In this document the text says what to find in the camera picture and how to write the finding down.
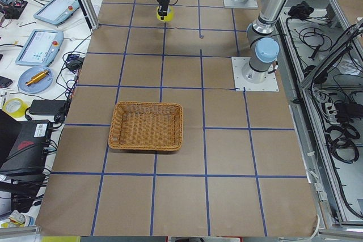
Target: yellow object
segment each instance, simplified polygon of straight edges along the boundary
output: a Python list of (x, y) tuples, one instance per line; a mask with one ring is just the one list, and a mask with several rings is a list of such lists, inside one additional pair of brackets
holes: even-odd
[(17, 222), (4, 222), (1, 224), (2, 228), (14, 228), (14, 227), (21, 227), (21, 225)]
[(41, 242), (80, 242), (80, 236), (44, 236)]
[(48, 70), (43, 70), (42, 72), (39, 72), (35, 76), (32, 76), (31, 80), (29, 80), (26, 83), (26, 85), (29, 86), (30, 84), (37, 83), (37, 82), (41, 81), (42, 79), (44, 79), (46, 77), (46, 75), (48, 75), (48, 73), (49, 73)]
[(168, 15), (167, 16), (164, 16), (164, 19), (161, 19), (161, 16), (158, 14), (158, 9), (159, 7), (157, 7), (157, 18), (159, 21), (161, 22), (170, 22), (173, 20), (174, 18), (174, 8), (169, 6), (168, 8)]
[(25, 115), (25, 110), (28, 105), (21, 99), (8, 100), (2, 108), (9, 116), (13, 118), (22, 117)]

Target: connector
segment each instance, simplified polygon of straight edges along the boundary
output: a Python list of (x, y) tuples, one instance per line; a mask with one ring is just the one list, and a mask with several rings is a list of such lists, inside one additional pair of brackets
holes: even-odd
[(328, 200), (327, 193), (325, 193), (323, 191), (318, 192), (318, 196), (319, 196), (320, 201), (327, 201)]
[(316, 182), (314, 184), (314, 188), (315, 188), (315, 191), (317, 191), (317, 192), (323, 191), (323, 185), (321, 183), (319, 183), (319, 182)]

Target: wicker basket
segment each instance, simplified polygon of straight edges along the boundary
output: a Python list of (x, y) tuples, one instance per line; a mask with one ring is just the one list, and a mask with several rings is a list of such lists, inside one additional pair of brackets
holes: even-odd
[(111, 148), (175, 151), (182, 147), (183, 109), (175, 103), (123, 101), (115, 106)]

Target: blue joint cap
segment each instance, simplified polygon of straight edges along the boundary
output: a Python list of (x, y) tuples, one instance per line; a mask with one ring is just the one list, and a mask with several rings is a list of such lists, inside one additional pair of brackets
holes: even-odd
[(257, 42), (255, 52), (261, 62), (271, 63), (277, 58), (280, 47), (273, 38), (266, 37)]

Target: red logo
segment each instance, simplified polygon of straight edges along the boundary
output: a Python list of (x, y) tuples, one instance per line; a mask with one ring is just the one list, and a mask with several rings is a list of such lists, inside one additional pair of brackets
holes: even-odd
[(18, 150), (22, 150), (23, 148), (26, 148), (26, 147), (28, 147), (28, 146), (30, 146), (32, 144), (34, 144), (34, 143), (31, 142), (31, 141), (23, 141), (22, 143), (20, 143), (18, 145)]

